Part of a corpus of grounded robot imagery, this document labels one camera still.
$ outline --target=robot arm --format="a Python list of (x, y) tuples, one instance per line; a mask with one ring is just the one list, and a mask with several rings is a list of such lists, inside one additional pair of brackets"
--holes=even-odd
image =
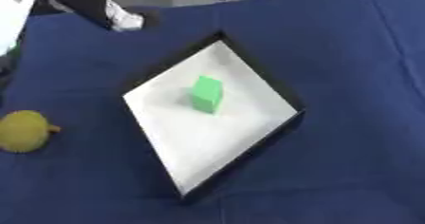
[[(0, 0), (0, 56), (14, 47), (35, 0)], [(140, 29), (144, 17), (128, 12), (114, 0), (48, 0), (59, 9), (74, 11), (91, 22), (117, 31)]]

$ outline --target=blue tablecloth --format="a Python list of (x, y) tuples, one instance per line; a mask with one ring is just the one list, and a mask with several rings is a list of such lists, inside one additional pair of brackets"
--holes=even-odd
[[(425, 0), (249, 0), (158, 9), (114, 33), (31, 19), (3, 113), (64, 128), (0, 153), (0, 223), (423, 223)], [(192, 205), (174, 196), (119, 96), (123, 81), (224, 29), (307, 107), (300, 128)]]

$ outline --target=yellow fruit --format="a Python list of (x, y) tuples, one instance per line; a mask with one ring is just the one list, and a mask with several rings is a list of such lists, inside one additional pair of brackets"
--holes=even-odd
[(0, 121), (0, 148), (14, 153), (35, 151), (47, 142), (51, 127), (47, 119), (35, 111), (17, 111)]

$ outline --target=white tray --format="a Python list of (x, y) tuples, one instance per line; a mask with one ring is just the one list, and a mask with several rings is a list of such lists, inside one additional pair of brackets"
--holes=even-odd
[[(214, 115), (191, 105), (189, 92), (201, 75), (224, 85)], [(299, 113), (222, 40), (124, 99), (183, 196)]]

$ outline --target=table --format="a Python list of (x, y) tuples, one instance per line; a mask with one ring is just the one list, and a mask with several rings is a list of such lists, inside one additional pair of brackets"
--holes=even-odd
[[(157, 9), (113, 33), (72, 14), (31, 19), (2, 113), (64, 129), (0, 153), (0, 223), (423, 223), (425, 0), (249, 0)], [(300, 128), (192, 205), (120, 98), (121, 83), (224, 29), (306, 104)]]

